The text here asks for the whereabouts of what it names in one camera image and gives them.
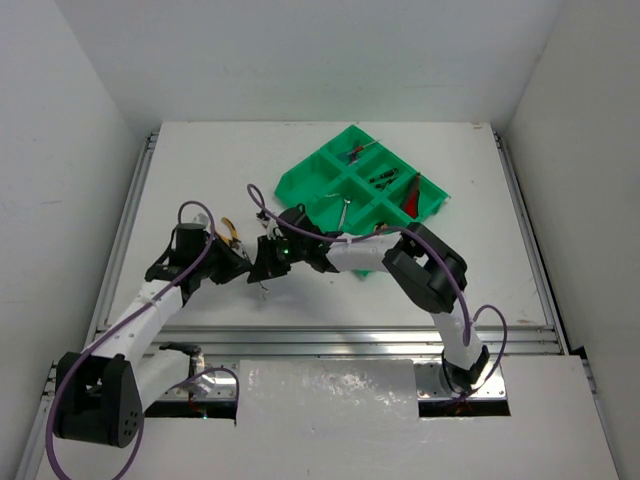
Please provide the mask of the yellow long-nose pliers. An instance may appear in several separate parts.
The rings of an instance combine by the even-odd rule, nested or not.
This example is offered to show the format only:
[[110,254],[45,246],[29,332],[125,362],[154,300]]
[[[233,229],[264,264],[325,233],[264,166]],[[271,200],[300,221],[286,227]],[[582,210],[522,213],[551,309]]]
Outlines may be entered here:
[[228,234],[223,235],[218,233],[218,237],[229,246],[235,253],[243,257],[245,260],[250,261],[249,254],[241,241],[235,225],[227,217],[221,218],[221,223],[227,228]]

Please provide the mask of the black green precision screwdriver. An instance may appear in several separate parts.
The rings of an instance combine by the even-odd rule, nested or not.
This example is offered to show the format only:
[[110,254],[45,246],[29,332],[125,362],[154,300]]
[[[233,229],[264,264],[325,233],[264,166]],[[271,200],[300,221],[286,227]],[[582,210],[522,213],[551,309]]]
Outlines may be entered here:
[[370,183],[376,183],[376,182],[379,182],[379,181],[382,181],[382,180],[385,180],[385,179],[388,179],[388,178],[393,178],[397,173],[398,173],[398,169],[397,168],[389,169],[389,170],[387,170],[387,171],[385,171],[385,172],[383,172],[383,173],[381,173],[381,174],[379,174],[377,176],[371,177],[369,179],[369,182]]
[[388,188],[391,184],[393,184],[395,182],[394,179],[388,179],[384,182],[380,182],[374,185],[374,188],[376,190],[385,190],[386,188]]

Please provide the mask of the blue red handle screwdriver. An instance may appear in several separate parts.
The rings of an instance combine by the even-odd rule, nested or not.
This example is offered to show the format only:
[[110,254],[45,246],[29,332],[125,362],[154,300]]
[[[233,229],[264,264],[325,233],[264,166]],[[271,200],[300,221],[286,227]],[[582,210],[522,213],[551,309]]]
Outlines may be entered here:
[[377,145],[379,140],[373,140],[365,144],[358,144],[353,146],[351,150],[344,152],[338,156],[339,160],[345,160],[348,165],[355,163],[358,160],[358,156],[361,152],[367,148]]

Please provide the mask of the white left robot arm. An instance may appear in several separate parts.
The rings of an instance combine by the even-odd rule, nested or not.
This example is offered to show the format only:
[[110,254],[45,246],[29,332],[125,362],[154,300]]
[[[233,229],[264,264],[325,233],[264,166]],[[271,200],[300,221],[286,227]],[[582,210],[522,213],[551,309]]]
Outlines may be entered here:
[[167,391],[178,388],[196,398],[211,393],[215,380],[200,347],[169,342],[152,356],[145,353],[203,281],[226,284],[250,268],[205,226],[177,225],[121,317],[82,352],[59,360],[53,435],[124,448],[140,429],[145,411]]

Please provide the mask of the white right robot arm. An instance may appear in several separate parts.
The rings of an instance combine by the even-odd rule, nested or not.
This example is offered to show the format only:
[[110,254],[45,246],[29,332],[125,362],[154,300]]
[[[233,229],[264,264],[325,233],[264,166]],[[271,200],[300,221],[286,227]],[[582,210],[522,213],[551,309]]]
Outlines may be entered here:
[[389,274],[414,305],[431,315],[443,343],[442,376],[448,389],[471,394],[489,361],[488,348],[476,334],[464,297],[467,264],[433,232],[412,222],[364,236],[324,233],[302,205],[280,215],[261,210],[257,219],[266,234],[257,239],[250,283],[285,276],[299,262],[320,273]]

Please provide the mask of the green six-compartment organizer tray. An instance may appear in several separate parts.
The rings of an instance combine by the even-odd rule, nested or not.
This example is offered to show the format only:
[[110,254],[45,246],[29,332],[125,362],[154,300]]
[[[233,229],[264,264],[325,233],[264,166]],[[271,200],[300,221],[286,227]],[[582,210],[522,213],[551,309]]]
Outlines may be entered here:
[[[373,232],[379,222],[405,227],[438,213],[450,195],[380,142],[361,152],[353,164],[338,159],[353,146],[373,140],[359,127],[347,127],[286,171],[275,188],[275,197],[286,207],[304,205],[310,220],[323,231],[336,231],[328,222],[325,197],[333,193],[349,197],[351,204],[342,231],[357,236]],[[376,190],[375,184],[388,179],[376,183],[369,179],[393,168],[398,173],[388,179],[395,182],[385,190]],[[400,205],[417,172],[421,174],[419,214],[412,219]]]

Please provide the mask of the aluminium front rail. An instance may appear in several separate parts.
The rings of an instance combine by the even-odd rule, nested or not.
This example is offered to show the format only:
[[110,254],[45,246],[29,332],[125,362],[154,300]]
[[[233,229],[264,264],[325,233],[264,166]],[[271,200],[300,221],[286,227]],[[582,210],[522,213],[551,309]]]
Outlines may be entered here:
[[[479,338],[497,355],[503,333],[498,326],[478,327]],[[168,342],[199,345],[211,357],[421,358],[439,356],[444,343],[433,327],[178,327],[163,329],[143,354]],[[506,355],[568,353],[550,325],[509,328]]]

